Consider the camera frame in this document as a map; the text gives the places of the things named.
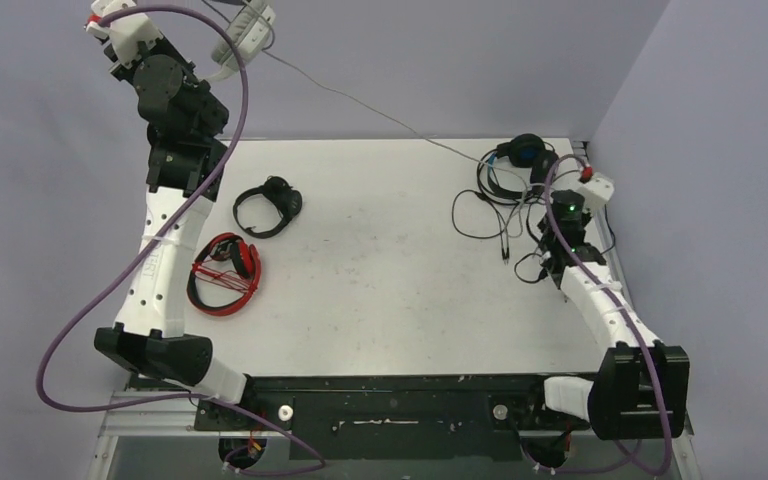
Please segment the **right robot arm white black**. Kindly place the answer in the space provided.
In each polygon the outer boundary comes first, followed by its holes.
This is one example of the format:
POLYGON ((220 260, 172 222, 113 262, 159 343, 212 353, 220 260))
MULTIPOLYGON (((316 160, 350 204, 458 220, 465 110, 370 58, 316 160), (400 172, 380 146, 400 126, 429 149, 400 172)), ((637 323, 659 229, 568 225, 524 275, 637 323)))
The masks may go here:
POLYGON ((602 440, 679 437, 685 427, 690 359, 639 318, 604 256, 585 239, 591 220, 572 190, 549 195, 539 222, 541 267, 582 316, 604 356, 591 380, 551 376, 544 404, 588 422, 602 440))

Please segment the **red black headphones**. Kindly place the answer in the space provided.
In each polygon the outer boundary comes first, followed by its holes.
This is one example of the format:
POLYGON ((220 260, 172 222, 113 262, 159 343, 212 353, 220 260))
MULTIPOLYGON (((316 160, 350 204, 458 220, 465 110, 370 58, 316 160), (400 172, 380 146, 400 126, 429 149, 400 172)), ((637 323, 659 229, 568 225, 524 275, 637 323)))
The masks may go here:
POLYGON ((237 234, 222 233, 196 255, 186 283, 187 298, 201 313, 212 317, 231 316, 252 299, 260 285, 262 273, 257 247, 246 243, 237 234), (240 293, 240 297, 224 305, 209 305, 201 297, 199 281, 235 291, 240 293))

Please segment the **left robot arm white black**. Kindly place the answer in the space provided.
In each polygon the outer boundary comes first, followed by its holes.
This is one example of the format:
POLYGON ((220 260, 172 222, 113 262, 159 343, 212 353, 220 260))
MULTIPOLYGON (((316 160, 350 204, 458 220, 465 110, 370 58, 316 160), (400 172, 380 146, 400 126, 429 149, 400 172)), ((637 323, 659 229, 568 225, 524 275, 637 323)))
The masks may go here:
POLYGON ((134 88, 147 123, 146 218, 125 301, 94 347, 133 373, 237 403, 246 375, 219 360, 209 338, 187 333, 184 318, 197 242, 221 183, 227 148, 217 137, 229 112, 164 38, 138 41, 136 59, 118 60, 112 74, 134 88))

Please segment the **white grey headphones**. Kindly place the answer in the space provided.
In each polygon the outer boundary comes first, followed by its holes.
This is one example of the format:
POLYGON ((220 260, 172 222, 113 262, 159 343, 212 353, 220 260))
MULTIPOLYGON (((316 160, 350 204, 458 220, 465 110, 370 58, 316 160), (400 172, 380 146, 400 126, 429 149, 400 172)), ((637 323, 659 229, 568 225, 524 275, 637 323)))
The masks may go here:
POLYGON ((211 58, 219 66, 219 70, 207 76, 206 80, 214 83, 229 78, 239 72, 242 65, 248 64, 268 47, 274 40, 275 19, 275 11, 270 1, 244 1, 243 8, 225 29, 234 42, 234 50, 239 53, 243 62, 238 62, 228 43, 220 39, 211 52, 211 58))

